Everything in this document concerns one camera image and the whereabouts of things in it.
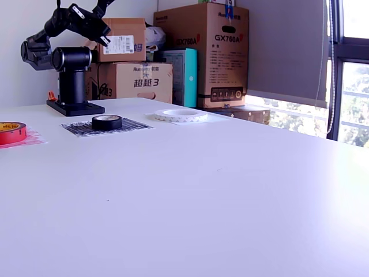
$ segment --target window blind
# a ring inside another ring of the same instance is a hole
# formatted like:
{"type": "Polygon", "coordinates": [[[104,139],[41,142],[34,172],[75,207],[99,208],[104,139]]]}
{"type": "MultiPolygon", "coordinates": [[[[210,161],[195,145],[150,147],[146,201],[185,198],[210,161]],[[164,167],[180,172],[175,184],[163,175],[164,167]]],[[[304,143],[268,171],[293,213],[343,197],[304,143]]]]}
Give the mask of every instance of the window blind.
{"type": "Polygon", "coordinates": [[[315,106],[318,93],[316,105],[326,108],[326,0],[237,0],[236,5],[250,10],[247,94],[315,106]]]}

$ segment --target double-sided tape roll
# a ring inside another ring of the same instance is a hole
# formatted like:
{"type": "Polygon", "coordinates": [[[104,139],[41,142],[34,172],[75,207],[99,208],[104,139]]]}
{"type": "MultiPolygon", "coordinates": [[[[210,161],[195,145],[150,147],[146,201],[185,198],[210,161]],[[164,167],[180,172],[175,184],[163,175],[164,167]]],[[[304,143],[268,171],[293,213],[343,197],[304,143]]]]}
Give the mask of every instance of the double-sided tape roll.
{"type": "Polygon", "coordinates": [[[0,145],[18,143],[27,137],[27,127],[19,122],[0,122],[0,145]]]}
{"type": "Polygon", "coordinates": [[[92,129],[113,131],[122,127],[122,117],[117,115],[100,115],[92,118],[92,129]]]}
{"type": "Polygon", "coordinates": [[[203,122],[208,119],[208,113],[190,108],[177,108],[157,111],[154,113],[154,117],[157,120],[167,122],[203,122]]]}

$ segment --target barcode label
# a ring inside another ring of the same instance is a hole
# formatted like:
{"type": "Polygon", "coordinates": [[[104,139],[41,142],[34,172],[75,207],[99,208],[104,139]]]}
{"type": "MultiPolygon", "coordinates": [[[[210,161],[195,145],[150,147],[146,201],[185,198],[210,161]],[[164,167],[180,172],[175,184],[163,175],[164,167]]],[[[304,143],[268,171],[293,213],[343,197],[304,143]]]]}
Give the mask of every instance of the barcode label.
{"type": "Polygon", "coordinates": [[[110,43],[104,46],[104,55],[110,54],[133,54],[134,38],[133,36],[107,36],[110,43]]]}

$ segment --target teal box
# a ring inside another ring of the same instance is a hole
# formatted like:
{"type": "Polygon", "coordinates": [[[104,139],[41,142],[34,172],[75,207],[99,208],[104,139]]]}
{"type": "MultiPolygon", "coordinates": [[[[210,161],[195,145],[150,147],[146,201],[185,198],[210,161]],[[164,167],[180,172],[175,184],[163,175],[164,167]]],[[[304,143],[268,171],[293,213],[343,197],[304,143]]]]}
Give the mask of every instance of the teal box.
{"type": "Polygon", "coordinates": [[[175,49],[155,52],[156,62],[173,65],[173,104],[197,106],[197,50],[175,49]]]}

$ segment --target red tape roll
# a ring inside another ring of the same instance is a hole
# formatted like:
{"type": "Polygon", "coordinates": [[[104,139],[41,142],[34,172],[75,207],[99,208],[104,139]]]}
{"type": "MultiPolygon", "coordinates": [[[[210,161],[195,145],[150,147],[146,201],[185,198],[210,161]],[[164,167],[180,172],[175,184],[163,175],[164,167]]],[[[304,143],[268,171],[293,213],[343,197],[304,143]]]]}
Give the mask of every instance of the red tape roll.
{"type": "Polygon", "coordinates": [[[0,145],[17,143],[27,137],[27,127],[19,122],[0,122],[0,145]]]}

